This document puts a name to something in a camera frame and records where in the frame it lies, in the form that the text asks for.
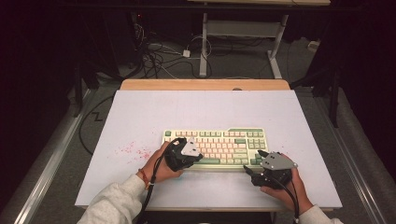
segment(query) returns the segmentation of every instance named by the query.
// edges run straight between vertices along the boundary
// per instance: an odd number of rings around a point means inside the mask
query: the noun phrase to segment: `mechanical keyboard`
[[[166,130],[163,142],[175,138],[193,137],[195,145],[204,156],[187,170],[193,171],[241,171],[243,165],[254,171],[262,171],[262,157],[257,150],[268,152],[264,129],[231,128],[222,130]]]

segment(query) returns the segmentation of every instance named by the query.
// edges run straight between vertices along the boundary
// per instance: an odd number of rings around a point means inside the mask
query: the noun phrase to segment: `table surface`
[[[232,3],[232,4],[261,4],[261,5],[288,5],[321,7],[328,6],[330,0],[189,0],[203,3]]]
[[[246,91],[289,90],[283,79],[126,79],[122,91]]]
[[[159,147],[164,130],[263,127],[269,149],[285,153],[299,164],[311,201],[322,209],[342,207],[295,92],[285,83],[125,80],[108,114],[76,206],[86,207],[105,186],[134,174]],[[186,91],[189,86],[193,91]],[[198,87],[211,90],[200,91]],[[244,91],[229,91],[235,87]],[[259,91],[259,87],[271,91]],[[243,172],[186,171],[180,178],[156,184],[147,210],[251,212],[286,208],[254,187]]]

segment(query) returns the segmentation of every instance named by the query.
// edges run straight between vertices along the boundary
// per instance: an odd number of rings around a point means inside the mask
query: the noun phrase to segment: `white sleeve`
[[[145,183],[137,175],[122,184],[110,184],[95,196],[78,224],[132,223],[142,209],[144,190]]]
[[[323,211],[317,206],[311,207],[308,211],[302,213],[299,217],[300,224],[343,224],[340,219],[329,219]]]

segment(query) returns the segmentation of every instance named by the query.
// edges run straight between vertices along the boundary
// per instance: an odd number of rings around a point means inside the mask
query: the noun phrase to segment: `person's right hand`
[[[294,184],[295,187],[295,191],[297,193],[297,197],[298,197],[298,203],[299,203],[299,207],[300,207],[300,214],[306,212],[308,209],[310,209],[311,207],[313,207],[314,205],[309,201],[308,196],[306,195],[306,191],[305,191],[305,186],[304,186],[304,182],[303,180],[300,178],[300,175],[298,173],[297,168],[292,168],[291,169],[291,174],[292,174],[292,182]],[[290,183],[286,186],[290,192],[294,195],[294,188],[293,185]],[[281,202],[283,202],[286,207],[291,210],[294,211],[294,203],[293,200],[291,199],[291,197],[289,196],[289,194],[283,190],[283,189],[271,189],[269,187],[265,187],[262,186],[260,188],[260,190],[264,193],[267,193],[268,195],[273,196],[274,198],[278,198]]]

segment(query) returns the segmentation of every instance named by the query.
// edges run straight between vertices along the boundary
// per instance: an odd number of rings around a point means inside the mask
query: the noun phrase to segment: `desk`
[[[225,91],[235,87],[246,91]],[[108,114],[76,206],[87,206],[109,183],[134,174],[158,149],[163,130],[231,126],[263,127],[269,149],[281,151],[299,164],[311,201],[322,209],[342,206],[298,99],[287,83],[223,79],[125,80]],[[252,212],[285,207],[254,187],[245,173],[186,171],[178,179],[156,184],[147,210]]]
[[[205,5],[211,3],[222,4],[253,4],[253,5],[285,5],[290,7],[328,6],[330,0],[190,0],[192,2],[202,2]],[[208,35],[235,35],[253,37],[274,37],[275,43],[272,50],[267,51],[268,60],[271,65],[274,78],[282,78],[279,66],[276,62],[276,54],[282,40],[283,32],[286,28],[289,15],[283,15],[281,22],[256,22],[256,21],[209,21],[207,13],[203,17],[202,31],[202,53],[200,62],[200,77],[206,77],[207,64],[207,36]]]

